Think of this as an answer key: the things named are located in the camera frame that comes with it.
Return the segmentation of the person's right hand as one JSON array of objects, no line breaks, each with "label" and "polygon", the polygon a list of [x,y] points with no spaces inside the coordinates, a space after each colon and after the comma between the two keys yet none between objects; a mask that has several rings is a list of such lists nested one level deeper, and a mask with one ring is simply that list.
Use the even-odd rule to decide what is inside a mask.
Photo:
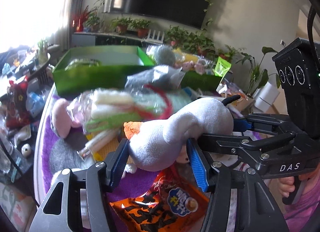
[{"label": "person's right hand", "polygon": [[[302,194],[304,195],[307,192],[311,191],[318,183],[319,168],[317,170],[314,170],[313,172],[300,175],[299,180],[306,181],[304,191],[302,192]],[[289,194],[291,192],[294,192],[295,190],[294,182],[295,182],[294,177],[285,177],[285,178],[277,179],[278,190],[283,197],[288,198]]]}]

